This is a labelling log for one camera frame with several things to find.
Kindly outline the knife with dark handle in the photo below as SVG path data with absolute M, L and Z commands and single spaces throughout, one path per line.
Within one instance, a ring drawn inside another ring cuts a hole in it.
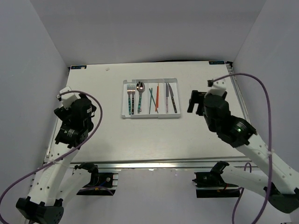
M 176 107 L 176 104 L 175 104 L 175 100 L 174 100 L 174 93 L 173 93 L 172 87 L 169 83 L 168 83 L 168 85 L 169 85 L 169 97 L 171 98 L 171 102 L 172 102 L 174 112 L 178 113 L 177 107 Z

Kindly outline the knife with pink handle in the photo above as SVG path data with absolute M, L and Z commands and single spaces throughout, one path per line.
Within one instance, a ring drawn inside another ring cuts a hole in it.
M 169 97 L 169 85 L 168 85 L 168 83 L 165 83 L 165 106 L 166 106 L 166 113 L 169 113 L 168 97 Z

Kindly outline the fork with teal handle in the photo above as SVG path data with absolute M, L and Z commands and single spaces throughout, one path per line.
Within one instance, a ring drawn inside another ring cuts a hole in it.
M 127 94 L 128 94 L 128 113 L 131 115 L 131 84 L 127 84 Z

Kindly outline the fork with dark handle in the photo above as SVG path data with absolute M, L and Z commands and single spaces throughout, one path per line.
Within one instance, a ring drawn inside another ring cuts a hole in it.
M 131 95 L 132 95 L 132 108 L 131 108 L 131 114 L 134 115 L 135 113 L 135 84 L 131 84 Z

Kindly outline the spoon with teal handle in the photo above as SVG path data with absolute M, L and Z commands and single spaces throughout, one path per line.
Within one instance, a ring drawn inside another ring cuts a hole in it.
M 138 82 L 136 87 L 137 87 L 137 91 L 138 91 L 138 95 L 139 95 L 137 113 L 140 113 L 141 112 L 141 105 L 142 105 L 142 94 L 145 91 L 145 84 L 143 82 Z

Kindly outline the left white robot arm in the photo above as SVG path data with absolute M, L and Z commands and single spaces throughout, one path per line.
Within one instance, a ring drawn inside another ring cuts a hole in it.
M 54 139 L 57 145 L 50 151 L 47 167 L 41 170 L 40 179 L 25 198 L 16 203 L 18 211 L 31 224 L 58 224 L 64 209 L 83 186 L 94 186 L 99 175 L 95 165 L 80 165 L 65 182 L 64 175 L 89 133 L 98 125 L 92 118 L 96 106 L 83 92 L 74 92 L 69 86 L 57 95 L 61 107 L 54 110 L 62 124 Z

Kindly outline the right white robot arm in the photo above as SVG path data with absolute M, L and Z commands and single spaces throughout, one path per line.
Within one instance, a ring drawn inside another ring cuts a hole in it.
M 193 90 L 188 113 L 198 105 L 196 114 L 205 118 L 208 129 L 237 151 L 250 158 L 265 176 L 247 173 L 225 161 L 217 162 L 206 178 L 194 179 L 198 187 L 236 185 L 268 196 L 277 210 L 290 214 L 299 207 L 299 174 L 277 154 L 269 152 L 256 129 L 245 119 L 233 116 L 225 100 L 225 80 L 209 84 L 210 90 Z

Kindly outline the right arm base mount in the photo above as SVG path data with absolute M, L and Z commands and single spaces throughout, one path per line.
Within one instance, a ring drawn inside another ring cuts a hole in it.
M 195 172 L 192 182 L 196 187 L 197 198 L 238 198 L 240 188 L 237 185 L 224 182 L 221 174 L 229 163 L 219 161 L 209 172 Z

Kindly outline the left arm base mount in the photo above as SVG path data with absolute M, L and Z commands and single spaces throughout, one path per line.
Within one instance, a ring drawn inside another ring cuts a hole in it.
M 118 173 L 99 171 L 93 163 L 75 165 L 73 174 L 77 170 L 86 170 L 90 175 L 88 184 L 77 193 L 79 196 L 113 196 L 118 185 Z

